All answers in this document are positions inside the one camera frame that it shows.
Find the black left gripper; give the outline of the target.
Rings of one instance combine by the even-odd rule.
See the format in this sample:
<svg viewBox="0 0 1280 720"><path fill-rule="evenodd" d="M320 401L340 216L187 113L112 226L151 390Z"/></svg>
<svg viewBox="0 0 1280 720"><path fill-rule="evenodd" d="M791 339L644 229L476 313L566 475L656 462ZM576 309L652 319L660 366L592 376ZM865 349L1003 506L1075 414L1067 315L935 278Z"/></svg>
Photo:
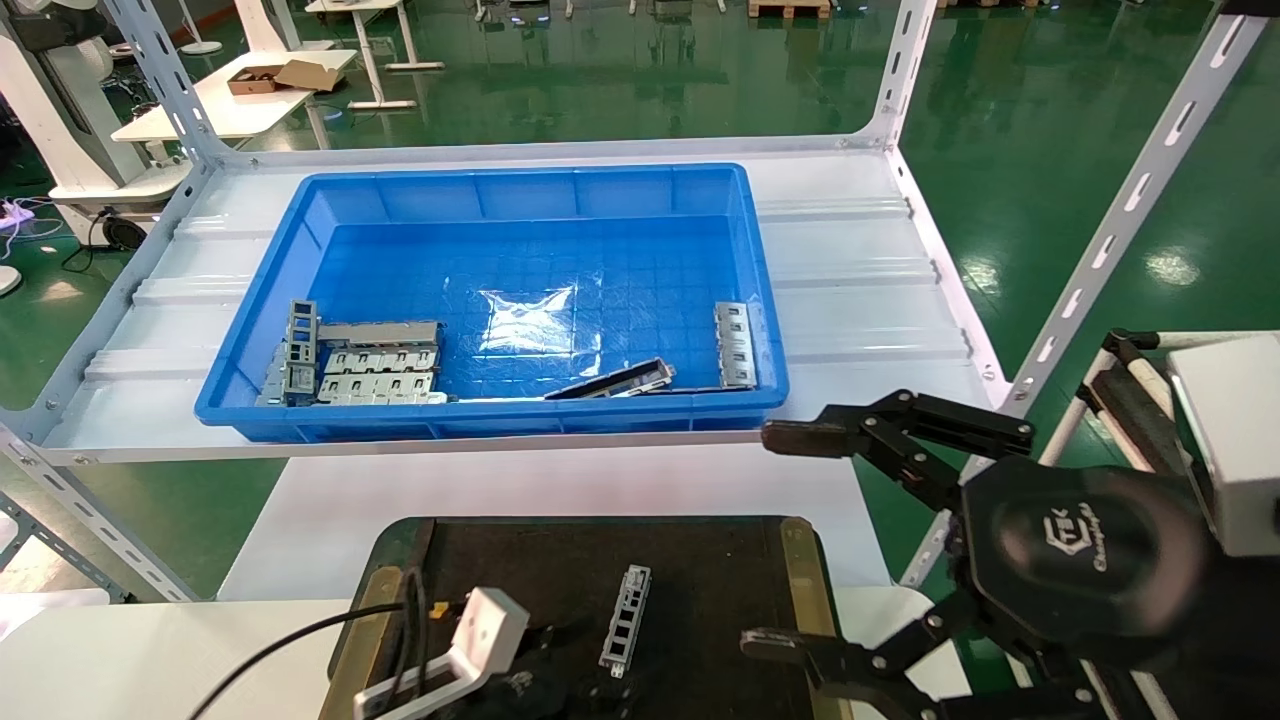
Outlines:
<svg viewBox="0 0 1280 720"><path fill-rule="evenodd" d="M490 701L499 719L588 719L590 691L602 667L562 643L539 642L507 673L490 678Z"/></svg>

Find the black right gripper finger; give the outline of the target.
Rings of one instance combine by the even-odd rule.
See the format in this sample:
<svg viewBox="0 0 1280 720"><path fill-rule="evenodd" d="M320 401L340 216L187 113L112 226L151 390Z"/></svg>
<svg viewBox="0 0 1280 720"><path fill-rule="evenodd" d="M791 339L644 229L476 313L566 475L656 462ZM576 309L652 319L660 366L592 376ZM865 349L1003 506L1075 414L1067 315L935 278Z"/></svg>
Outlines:
<svg viewBox="0 0 1280 720"><path fill-rule="evenodd" d="M828 405L810 421L768 420L762 443L801 457L864 457L933 511L960 507L960 473L928 450L1027 456L1036 429L1021 419L897 389L864 406Z"/></svg>

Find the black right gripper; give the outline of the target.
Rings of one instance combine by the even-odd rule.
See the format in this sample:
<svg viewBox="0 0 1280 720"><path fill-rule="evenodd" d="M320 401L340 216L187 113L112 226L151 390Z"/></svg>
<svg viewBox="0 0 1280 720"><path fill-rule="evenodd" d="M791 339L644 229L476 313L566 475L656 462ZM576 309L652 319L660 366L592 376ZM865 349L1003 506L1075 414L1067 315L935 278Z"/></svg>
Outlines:
<svg viewBox="0 0 1280 720"><path fill-rule="evenodd" d="M1132 468L1048 468L1005 457L960 492L966 570L955 591L878 646L755 628L751 659L797 665L819 694L887 719L1098 719L1098 696L1069 674L1038 685L933 700L908 670L956 634L982 630L1009 653L1056 644L1143 667L1176 655L1213 566L1196 502Z"/></svg>

